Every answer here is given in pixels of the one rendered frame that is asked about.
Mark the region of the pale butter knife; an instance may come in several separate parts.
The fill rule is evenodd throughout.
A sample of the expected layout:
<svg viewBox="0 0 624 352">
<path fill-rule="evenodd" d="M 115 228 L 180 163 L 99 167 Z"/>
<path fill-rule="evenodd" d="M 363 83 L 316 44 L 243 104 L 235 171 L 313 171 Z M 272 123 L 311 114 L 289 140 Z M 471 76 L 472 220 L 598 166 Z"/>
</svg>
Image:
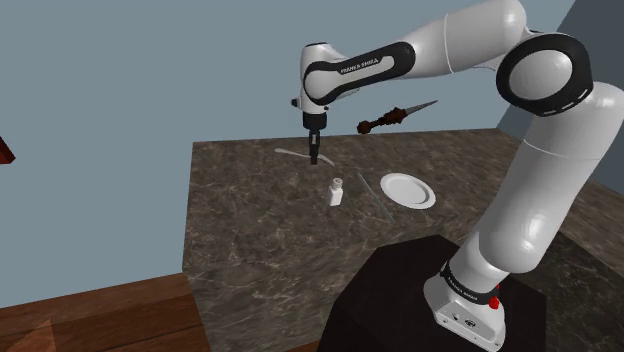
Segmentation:
<svg viewBox="0 0 624 352">
<path fill-rule="evenodd" d="M 306 158 L 306 159 L 310 159 L 309 155 L 305 155 L 305 154 L 302 154 L 302 153 L 286 150 L 286 149 L 283 149 L 283 148 L 275 148 L 274 152 L 275 153 L 293 155 L 293 156 L 297 156 L 297 157 L 303 157 L 303 158 Z M 322 160 L 322 161 L 326 162 L 327 164 L 329 164 L 331 166 L 335 166 L 335 163 L 331 159 L 329 159 L 327 156 L 325 156 L 325 155 L 323 155 L 321 153 L 319 153 L 317 155 L 317 161 L 318 160 Z"/>
</svg>

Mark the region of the white plate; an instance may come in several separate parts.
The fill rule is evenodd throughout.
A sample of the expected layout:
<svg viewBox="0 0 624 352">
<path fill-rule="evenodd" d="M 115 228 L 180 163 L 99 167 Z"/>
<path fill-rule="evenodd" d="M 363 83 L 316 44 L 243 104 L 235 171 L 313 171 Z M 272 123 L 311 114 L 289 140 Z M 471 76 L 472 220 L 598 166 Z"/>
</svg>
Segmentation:
<svg viewBox="0 0 624 352">
<path fill-rule="evenodd" d="M 389 173 L 380 186 L 393 202 L 410 209 L 424 210 L 436 203 L 436 195 L 424 181 L 404 173 Z"/>
</svg>

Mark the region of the dark robot stand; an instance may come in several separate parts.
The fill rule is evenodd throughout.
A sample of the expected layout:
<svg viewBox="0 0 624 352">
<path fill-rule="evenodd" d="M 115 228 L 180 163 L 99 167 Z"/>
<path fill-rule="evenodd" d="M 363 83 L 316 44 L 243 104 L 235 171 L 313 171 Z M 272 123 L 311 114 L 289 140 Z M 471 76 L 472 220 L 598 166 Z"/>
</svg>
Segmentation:
<svg viewBox="0 0 624 352">
<path fill-rule="evenodd" d="M 440 326 L 423 294 L 457 250 L 440 235 L 376 249 L 335 300 L 317 352 L 486 352 Z M 500 300 L 499 352 L 546 352 L 546 296 L 508 277 Z"/>
</svg>

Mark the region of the red-brown block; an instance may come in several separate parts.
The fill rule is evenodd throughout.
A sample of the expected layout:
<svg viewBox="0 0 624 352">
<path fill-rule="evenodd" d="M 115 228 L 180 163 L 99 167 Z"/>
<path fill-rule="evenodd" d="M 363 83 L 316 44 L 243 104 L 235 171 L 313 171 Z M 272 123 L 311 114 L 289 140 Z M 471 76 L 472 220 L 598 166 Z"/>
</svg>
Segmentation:
<svg viewBox="0 0 624 352">
<path fill-rule="evenodd" d="M 16 159 L 14 153 L 10 147 L 6 144 L 4 139 L 0 136 L 0 165 L 11 164 Z"/>
</svg>

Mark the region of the brown-handled dagger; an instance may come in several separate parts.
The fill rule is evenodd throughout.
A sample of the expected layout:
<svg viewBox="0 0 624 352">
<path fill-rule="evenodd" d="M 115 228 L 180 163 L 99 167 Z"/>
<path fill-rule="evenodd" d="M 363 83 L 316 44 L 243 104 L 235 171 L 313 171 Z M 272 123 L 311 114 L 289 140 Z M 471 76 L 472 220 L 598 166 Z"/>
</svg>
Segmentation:
<svg viewBox="0 0 624 352">
<path fill-rule="evenodd" d="M 393 125 L 393 124 L 401 124 L 402 121 L 409 115 L 423 110 L 431 105 L 437 103 L 437 100 L 426 102 L 423 104 L 419 104 L 416 106 L 408 107 L 405 109 L 394 107 L 391 111 L 385 113 L 381 117 L 377 118 L 374 121 L 364 120 L 361 121 L 357 125 L 357 132 L 361 135 L 369 134 L 372 129 L 385 126 L 385 125 Z"/>
</svg>

